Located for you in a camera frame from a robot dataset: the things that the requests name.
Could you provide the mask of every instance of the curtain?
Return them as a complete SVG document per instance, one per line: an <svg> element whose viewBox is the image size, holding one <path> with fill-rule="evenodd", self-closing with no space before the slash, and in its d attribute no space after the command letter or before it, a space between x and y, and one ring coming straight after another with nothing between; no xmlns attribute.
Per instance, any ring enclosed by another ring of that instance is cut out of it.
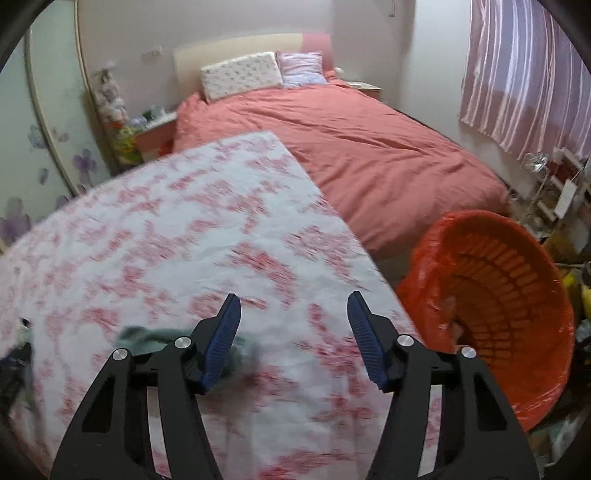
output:
<svg viewBox="0 0 591 480"><path fill-rule="evenodd" d="M591 74L536 0L472 0L463 123L520 159L591 152Z"/></svg>

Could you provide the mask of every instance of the pink pillow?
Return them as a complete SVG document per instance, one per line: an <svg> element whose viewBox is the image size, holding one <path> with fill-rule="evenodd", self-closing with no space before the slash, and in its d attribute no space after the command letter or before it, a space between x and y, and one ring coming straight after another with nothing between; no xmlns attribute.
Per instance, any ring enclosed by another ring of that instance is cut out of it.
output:
<svg viewBox="0 0 591 480"><path fill-rule="evenodd" d="M326 85L322 73L322 53L283 53L277 52L277 64L283 78L283 88L304 85Z"/></svg>

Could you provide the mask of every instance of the pink duvet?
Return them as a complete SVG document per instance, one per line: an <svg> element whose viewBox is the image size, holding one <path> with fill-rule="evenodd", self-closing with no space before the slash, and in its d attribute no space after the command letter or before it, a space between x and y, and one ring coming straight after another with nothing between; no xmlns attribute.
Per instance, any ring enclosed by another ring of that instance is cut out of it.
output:
<svg viewBox="0 0 591 480"><path fill-rule="evenodd" d="M412 247L445 213L506 212L506 188L437 132L339 80L265 89L178 110L175 150L270 130L375 260Z"/></svg>

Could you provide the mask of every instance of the nightstand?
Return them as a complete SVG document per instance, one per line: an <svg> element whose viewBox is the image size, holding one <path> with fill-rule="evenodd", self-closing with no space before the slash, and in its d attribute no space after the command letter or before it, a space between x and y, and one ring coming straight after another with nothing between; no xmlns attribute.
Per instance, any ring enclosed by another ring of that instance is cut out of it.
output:
<svg viewBox="0 0 591 480"><path fill-rule="evenodd" d="M146 130L135 137L135 143L144 162L156 160L172 151L174 134L177 130L177 112L152 120Z"/></svg>
<svg viewBox="0 0 591 480"><path fill-rule="evenodd" d="M374 85L370 85L365 82L347 82L355 90L358 90L368 97L375 98L376 100L382 101L382 89Z"/></svg>

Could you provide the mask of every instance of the floral wardrobe door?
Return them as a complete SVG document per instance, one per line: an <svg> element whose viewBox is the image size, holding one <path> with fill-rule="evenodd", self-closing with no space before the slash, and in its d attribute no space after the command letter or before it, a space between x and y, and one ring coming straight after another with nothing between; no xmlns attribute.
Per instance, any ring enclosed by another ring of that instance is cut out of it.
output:
<svg viewBox="0 0 591 480"><path fill-rule="evenodd" d="M111 175L96 143L76 48L74 2L54 1L30 32L31 73L58 161L77 193Z"/></svg>
<svg viewBox="0 0 591 480"><path fill-rule="evenodd" d="M35 20L0 72L0 105L1 253L111 177L89 120L74 2L55 0Z"/></svg>
<svg viewBox="0 0 591 480"><path fill-rule="evenodd" d="M0 73L0 105L0 240L9 247L71 198L37 124L23 40Z"/></svg>

